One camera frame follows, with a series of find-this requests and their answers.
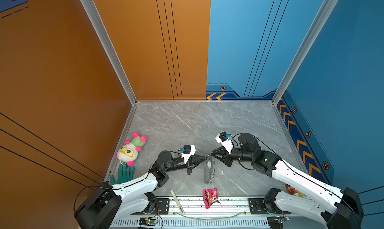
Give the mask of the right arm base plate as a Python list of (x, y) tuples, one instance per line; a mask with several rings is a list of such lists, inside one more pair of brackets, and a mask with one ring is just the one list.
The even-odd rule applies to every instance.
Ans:
[(266, 201), (261, 198), (248, 199), (250, 212), (252, 215), (279, 215), (280, 210), (275, 202)]

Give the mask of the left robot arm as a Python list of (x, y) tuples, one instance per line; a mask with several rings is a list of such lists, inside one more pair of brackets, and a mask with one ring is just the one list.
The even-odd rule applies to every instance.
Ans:
[(190, 175), (192, 169), (207, 159), (193, 153), (173, 158), (170, 151), (162, 151), (143, 176), (122, 184), (103, 182), (94, 186), (92, 193), (75, 209), (74, 217), (81, 229), (108, 229), (112, 222), (131, 214), (149, 214), (157, 199), (153, 191), (168, 181), (168, 171), (186, 169)]

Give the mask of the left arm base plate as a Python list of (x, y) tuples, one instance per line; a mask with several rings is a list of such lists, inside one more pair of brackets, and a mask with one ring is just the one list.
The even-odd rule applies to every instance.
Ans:
[(170, 207), (169, 199), (158, 198), (156, 200), (150, 200), (147, 207), (144, 209), (144, 214), (160, 214), (160, 215), (168, 215)]

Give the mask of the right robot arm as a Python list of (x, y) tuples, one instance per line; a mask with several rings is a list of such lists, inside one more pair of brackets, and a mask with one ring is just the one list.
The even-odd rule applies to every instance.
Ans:
[(216, 136), (221, 147), (212, 151), (211, 156), (231, 167), (249, 162), (249, 170), (281, 181), (303, 193), (297, 197), (271, 188), (263, 199), (264, 207), (270, 214), (291, 212), (318, 223), (328, 229), (360, 229), (364, 211), (360, 197), (351, 188), (344, 190), (326, 184), (295, 168), (283, 160), (272, 149), (263, 150), (262, 141), (249, 133), (241, 133), (233, 143), (232, 136), (222, 132)]

